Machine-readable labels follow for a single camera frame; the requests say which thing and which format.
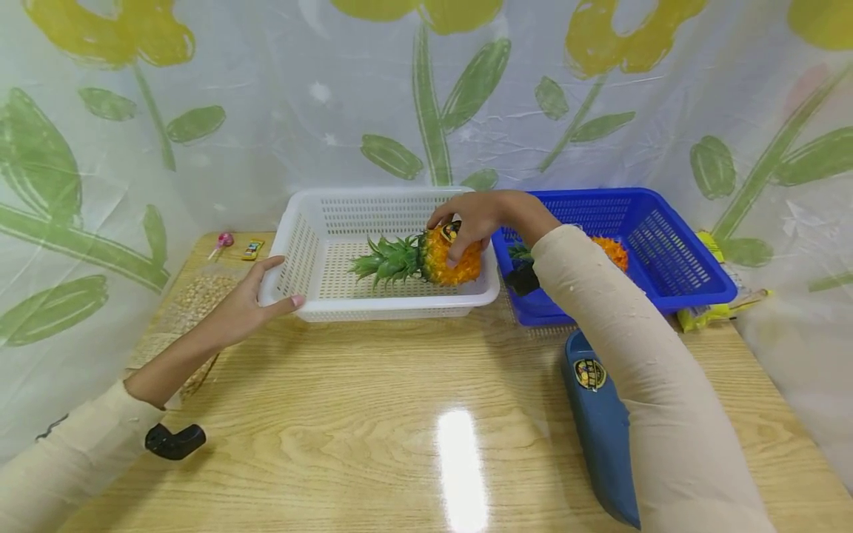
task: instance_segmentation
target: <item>pineapple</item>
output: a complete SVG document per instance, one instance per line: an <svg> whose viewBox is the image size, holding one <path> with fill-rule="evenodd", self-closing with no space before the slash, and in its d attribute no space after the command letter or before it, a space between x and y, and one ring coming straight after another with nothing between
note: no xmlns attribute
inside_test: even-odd
<svg viewBox="0 0 853 533"><path fill-rule="evenodd" d="M590 237L592 241L601 246L604 252L623 272L628 270L628 253L618 240L607 237ZM532 261L531 251L522 242L516 242L509 247L509 257L514 261Z"/></svg>
<svg viewBox="0 0 853 533"><path fill-rule="evenodd" d="M418 277L423 281L445 287L454 287L476 280L480 272L482 246L473 243L462 254L454 269L447 266L447 252L461 227L460 221L451 222L435 229L427 229L419 235L389 241L380 237L379 242L368 238L372 253L352 259L350 272L364 279L374 277L373 286L380 281L394 283Z"/></svg>

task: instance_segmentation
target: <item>lollipop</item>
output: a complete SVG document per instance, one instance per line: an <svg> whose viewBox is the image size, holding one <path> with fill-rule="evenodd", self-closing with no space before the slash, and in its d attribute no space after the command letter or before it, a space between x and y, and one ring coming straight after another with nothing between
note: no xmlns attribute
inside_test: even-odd
<svg viewBox="0 0 853 533"><path fill-rule="evenodd" d="M216 239L216 247L213 248L213 252L209 256L207 256L207 260L209 261L213 258L213 255L216 254L222 248L227 248L234 244L234 236L230 233L221 233L219 237Z"/></svg>

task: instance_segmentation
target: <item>clear plastic bag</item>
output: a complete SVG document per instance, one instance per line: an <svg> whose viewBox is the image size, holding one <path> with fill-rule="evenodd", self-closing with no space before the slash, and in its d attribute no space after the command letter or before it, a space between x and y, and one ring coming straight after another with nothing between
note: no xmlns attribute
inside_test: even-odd
<svg viewBox="0 0 853 533"><path fill-rule="evenodd" d="M128 370L138 370L201 322L246 277L249 268L207 264L198 269L189 283L178 288L156 324L136 347ZM215 361L216 357L212 357L197 370L184 384L179 397L172 398L166 407L176 408L198 391Z"/></svg>

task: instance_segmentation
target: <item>blue plastic basket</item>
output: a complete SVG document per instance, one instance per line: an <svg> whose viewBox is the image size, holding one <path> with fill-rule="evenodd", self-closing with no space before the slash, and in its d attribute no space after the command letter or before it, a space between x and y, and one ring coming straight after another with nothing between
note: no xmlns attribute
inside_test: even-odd
<svg viewBox="0 0 853 533"><path fill-rule="evenodd" d="M647 188L597 188L531 193L562 223L578 224L590 236L621 241L628 253L628 277L664 313L687 307L726 304L737 288L699 237L660 194ZM512 229L493 236L502 275L514 267L508 248L520 240ZM523 326L574 321L542 289L509 297Z"/></svg>

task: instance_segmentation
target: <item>white plastic basket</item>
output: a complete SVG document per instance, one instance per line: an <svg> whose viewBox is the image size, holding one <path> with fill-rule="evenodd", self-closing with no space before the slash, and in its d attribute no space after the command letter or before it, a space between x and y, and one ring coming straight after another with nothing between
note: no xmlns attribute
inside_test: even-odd
<svg viewBox="0 0 853 533"><path fill-rule="evenodd" d="M376 241L423 231L437 206L470 188L327 188L296 193L281 217L270 255L287 261L264 277L259 300L269 305L291 294L304 294L297 315L307 322L400 320L464 316L490 304L501 288L491 243L483 250L476 281L436 287L418 279L383 283L361 281L351 260L370 253Z"/></svg>

